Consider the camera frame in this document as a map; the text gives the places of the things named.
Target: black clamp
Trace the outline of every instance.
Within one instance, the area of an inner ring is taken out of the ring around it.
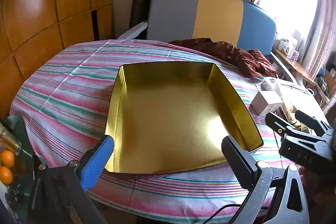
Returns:
[[[316,174],[336,173],[331,142],[334,130],[323,121],[298,110],[295,118],[313,129],[317,136],[304,133],[273,113],[266,115],[266,124],[281,136],[280,155]]]
[[[83,224],[107,224],[86,191],[94,187],[113,148],[113,138],[105,135],[80,160],[58,168],[40,164],[31,190],[27,223],[73,224],[80,218]]]
[[[280,169],[270,167],[262,160],[256,161],[232,136],[223,139],[222,153],[241,187],[249,191],[229,224],[252,224],[270,187],[276,187],[276,190],[262,223],[309,223],[307,200],[295,165]]]

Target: chair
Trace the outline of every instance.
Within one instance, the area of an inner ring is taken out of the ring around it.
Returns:
[[[147,39],[162,42],[197,37],[226,41],[244,50],[257,48],[293,75],[272,53],[275,21],[260,8],[241,0],[151,0],[148,21],[129,29],[118,39],[134,39],[147,29]]]

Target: cable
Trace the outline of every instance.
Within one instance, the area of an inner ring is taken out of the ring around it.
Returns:
[[[227,207],[240,207],[241,204],[235,204],[235,203],[232,203],[232,204],[226,204],[224,205],[223,207],[219,208],[217,210],[216,213],[214,213],[212,216],[210,216],[206,221],[204,221],[202,224],[206,224],[208,223],[211,219],[213,219],[221,210],[227,208]],[[268,206],[262,206],[261,209],[262,210],[267,210],[269,207]]]
[[[278,140],[277,140],[277,137],[275,136],[275,131],[274,131],[274,130],[273,130],[273,134],[274,134],[274,138],[275,138],[275,141],[276,141],[276,143],[277,143],[277,147],[278,147],[278,151],[279,151],[280,148],[279,148]],[[281,160],[281,167],[282,167],[282,169],[283,169],[284,166],[282,165],[282,157],[281,157],[281,155],[280,155],[280,160]]]

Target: gold metal tray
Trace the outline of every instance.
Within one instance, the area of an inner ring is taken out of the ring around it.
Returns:
[[[151,62],[120,67],[105,134],[110,172],[158,174],[225,162],[232,135],[253,151],[263,140],[243,101],[215,64]]]

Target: box on shelf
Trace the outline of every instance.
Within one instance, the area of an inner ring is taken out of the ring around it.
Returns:
[[[276,111],[282,104],[283,101],[274,90],[259,91],[251,102],[252,107],[259,116]]]
[[[293,37],[287,37],[282,39],[279,43],[278,49],[282,51],[289,59],[292,58],[295,48],[297,46],[297,40]]]

